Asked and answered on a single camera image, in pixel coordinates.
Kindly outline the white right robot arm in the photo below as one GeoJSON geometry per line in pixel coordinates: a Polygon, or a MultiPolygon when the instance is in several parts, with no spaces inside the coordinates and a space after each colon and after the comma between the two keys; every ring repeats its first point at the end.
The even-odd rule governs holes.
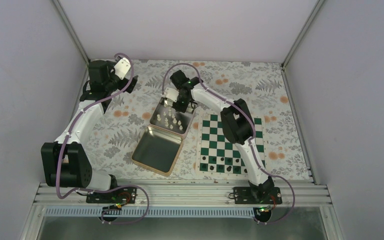
{"type": "Polygon", "coordinates": [[[172,101],[172,108],[184,113],[190,104],[201,103],[218,112],[224,137],[238,149],[247,169],[250,195],[254,202],[264,203],[274,189],[273,178],[266,172],[255,141],[256,129],[247,103],[232,100],[215,92],[201,81],[178,70],[170,76],[174,88],[167,88],[164,96],[172,101]]]}

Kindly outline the floral patterned table mat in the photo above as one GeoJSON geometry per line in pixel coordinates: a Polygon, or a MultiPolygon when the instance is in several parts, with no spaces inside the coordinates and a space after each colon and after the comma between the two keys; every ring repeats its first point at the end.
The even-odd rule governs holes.
{"type": "Polygon", "coordinates": [[[115,97],[84,144],[91,166],[119,179],[160,179],[137,166],[132,154],[170,84],[166,71],[182,70],[189,78],[200,74],[217,93],[244,99],[251,115],[264,122],[262,132],[266,170],[289,181],[310,179],[281,66],[278,63],[135,60],[138,82],[131,94],[115,97]]]}

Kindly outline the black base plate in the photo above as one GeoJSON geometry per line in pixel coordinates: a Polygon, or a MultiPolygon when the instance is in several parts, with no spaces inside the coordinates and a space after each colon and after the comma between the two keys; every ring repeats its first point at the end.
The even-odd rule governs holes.
{"type": "Polygon", "coordinates": [[[268,192],[257,193],[251,187],[233,188],[233,191],[228,194],[228,198],[234,200],[236,205],[280,205],[283,203],[282,194],[279,187],[273,187],[268,192]]]}
{"type": "Polygon", "coordinates": [[[109,193],[88,194],[86,203],[88,204],[134,204],[136,200],[137,188],[128,186],[109,193]]]}

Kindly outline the open metal tin box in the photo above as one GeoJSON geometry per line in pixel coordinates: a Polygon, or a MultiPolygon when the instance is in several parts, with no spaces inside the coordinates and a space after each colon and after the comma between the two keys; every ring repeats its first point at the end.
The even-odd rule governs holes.
{"type": "Polygon", "coordinates": [[[172,109],[172,103],[160,98],[131,156],[135,165],[164,177],[174,169],[198,107],[192,102],[185,112],[179,112],[172,109]]]}

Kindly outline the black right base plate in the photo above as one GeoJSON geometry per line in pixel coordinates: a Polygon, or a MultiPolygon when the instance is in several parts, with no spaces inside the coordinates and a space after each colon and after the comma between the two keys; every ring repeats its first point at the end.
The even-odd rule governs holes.
{"type": "Polygon", "coordinates": [[[283,203],[282,194],[279,187],[273,187],[268,192],[257,193],[251,187],[233,188],[233,191],[228,194],[228,198],[234,200],[236,205],[280,205],[283,203]]]}

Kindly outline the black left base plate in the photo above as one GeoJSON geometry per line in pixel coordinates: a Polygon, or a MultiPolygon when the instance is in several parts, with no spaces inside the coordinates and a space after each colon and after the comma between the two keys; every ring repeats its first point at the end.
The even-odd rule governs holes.
{"type": "Polygon", "coordinates": [[[136,200],[137,188],[128,186],[109,193],[88,194],[86,203],[88,204],[134,204],[136,200]]]}

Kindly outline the aluminium mounting rail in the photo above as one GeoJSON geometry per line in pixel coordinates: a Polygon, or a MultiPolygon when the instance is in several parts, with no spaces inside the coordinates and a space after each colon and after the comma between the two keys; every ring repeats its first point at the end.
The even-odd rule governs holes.
{"type": "MultiPolygon", "coordinates": [[[[139,190],[135,206],[144,207],[233,207],[234,200],[228,195],[234,187],[246,187],[244,180],[134,180],[132,184],[142,187],[145,194],[139,190]]],[[[283,181],[275,181],[280,188],[282,206],[289,207],[293,202],[297,207],[320,207],[332,205],[329,190],[325,185],[315,185],[312,182],[293,181],[292,188],[283,181]]],[[[86,196],[71,193],[64,199],[59,199],[53,187],[41,183],[34,197],[34,205],[42,206],[83,206],[86,196]]]]}

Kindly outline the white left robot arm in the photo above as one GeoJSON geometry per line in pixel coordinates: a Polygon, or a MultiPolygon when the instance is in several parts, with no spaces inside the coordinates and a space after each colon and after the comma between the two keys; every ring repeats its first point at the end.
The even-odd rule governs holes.
{"type": "Polygon", "coordinates": [[[115,61],[89,62],[88,76],[74,117],[56,140],[41,147],[44,176],[50,187],[99,191],[99,196],[111,203],[119,197],[116,180],[92,168],[83,145],[112,99],[121,93],[131,93],[138,78],[133,75],[129,59],[120,55],[115,61]]]}

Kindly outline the green white chess board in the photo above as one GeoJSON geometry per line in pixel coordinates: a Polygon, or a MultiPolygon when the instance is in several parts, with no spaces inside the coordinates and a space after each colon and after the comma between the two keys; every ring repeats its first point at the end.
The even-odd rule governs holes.
{"type": "Polygon", "coordinates": [[[248,179],[248,169],[241,154],[226,139],[217,114],[203,113],[199,118],[195,172],[205,178],[248,179]]]}

